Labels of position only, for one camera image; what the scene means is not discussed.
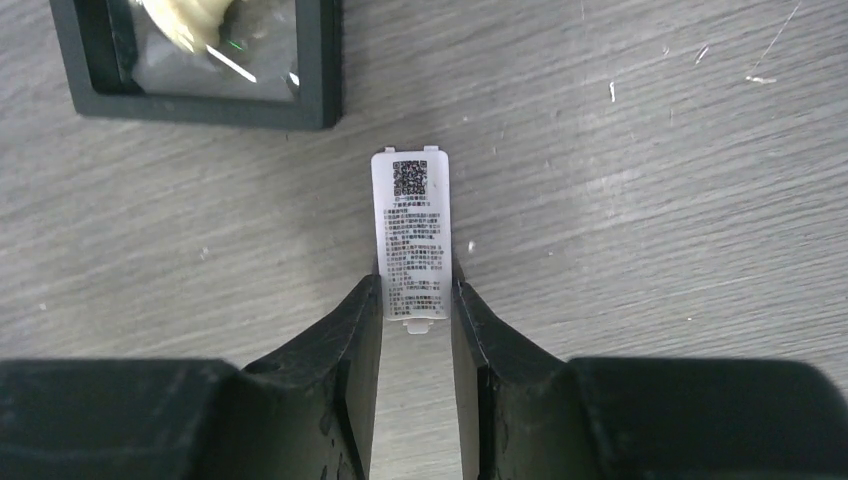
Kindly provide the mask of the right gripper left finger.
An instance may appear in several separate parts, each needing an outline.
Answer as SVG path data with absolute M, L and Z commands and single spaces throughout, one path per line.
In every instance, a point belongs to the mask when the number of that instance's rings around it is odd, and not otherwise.
M 1 364 L 5 479 L 365 479 L 380 280 L 244 368 L 219 359 Z

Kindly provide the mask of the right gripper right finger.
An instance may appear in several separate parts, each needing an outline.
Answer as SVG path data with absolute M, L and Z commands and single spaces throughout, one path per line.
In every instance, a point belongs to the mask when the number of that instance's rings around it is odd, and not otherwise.
M 798 361 L 561 360 L 461 271 L 451 344 L 467 479 L 843 479 L 847 402 Z

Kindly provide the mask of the white battery cover with label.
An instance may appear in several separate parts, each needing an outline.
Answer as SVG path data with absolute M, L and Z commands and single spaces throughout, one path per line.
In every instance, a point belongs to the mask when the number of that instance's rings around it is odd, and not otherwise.
M 371 159 L 384 319 L 423 335 L 450 318 L 453 251 L 449 157 L 437 146 Z

